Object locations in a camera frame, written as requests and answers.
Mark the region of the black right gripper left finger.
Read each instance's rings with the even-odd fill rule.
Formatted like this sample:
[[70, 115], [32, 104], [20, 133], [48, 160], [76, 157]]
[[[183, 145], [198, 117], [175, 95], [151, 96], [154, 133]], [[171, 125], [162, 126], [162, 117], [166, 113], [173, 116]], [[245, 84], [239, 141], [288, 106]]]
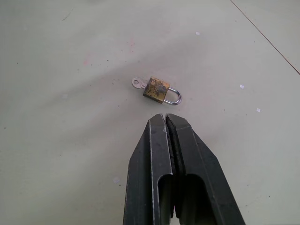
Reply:
[[169, 225], [173, 170], [166, 122], [150, 118], [129, 160], [125, 225]]

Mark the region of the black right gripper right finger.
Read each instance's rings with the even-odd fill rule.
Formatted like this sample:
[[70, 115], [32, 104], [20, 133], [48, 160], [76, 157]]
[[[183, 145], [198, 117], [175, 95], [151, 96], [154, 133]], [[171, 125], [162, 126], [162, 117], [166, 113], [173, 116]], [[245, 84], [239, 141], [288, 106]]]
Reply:
[[185, 118], [166, 115], [180, 225], [245, 225], [217, 157]]

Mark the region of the small brass padlock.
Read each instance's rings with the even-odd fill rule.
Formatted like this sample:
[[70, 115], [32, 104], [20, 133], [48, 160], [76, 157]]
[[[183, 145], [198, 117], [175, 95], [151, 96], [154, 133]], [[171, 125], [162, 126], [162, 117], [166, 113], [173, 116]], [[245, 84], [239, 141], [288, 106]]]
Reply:
[[[177, 95], [177, 100], [175, 102], [166, 99], [168, 91]], [[149, 79], [146, 87], [144, 88], [143, 96], [160, 104], [166, 103], [169, 105], [179, 105], [182, 101], [182, 95], [178, 90], [171, 88], [167, 82], [155, 77], [151, 77]]]

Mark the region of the small silver key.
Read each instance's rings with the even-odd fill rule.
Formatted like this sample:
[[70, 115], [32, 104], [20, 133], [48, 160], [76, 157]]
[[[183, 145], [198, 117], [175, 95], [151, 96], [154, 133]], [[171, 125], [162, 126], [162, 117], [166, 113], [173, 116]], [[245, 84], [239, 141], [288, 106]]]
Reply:
[[137, 89], [146, 89], [148, 84], [143, 79], [136, 77], [132, 79], [132, 85]]

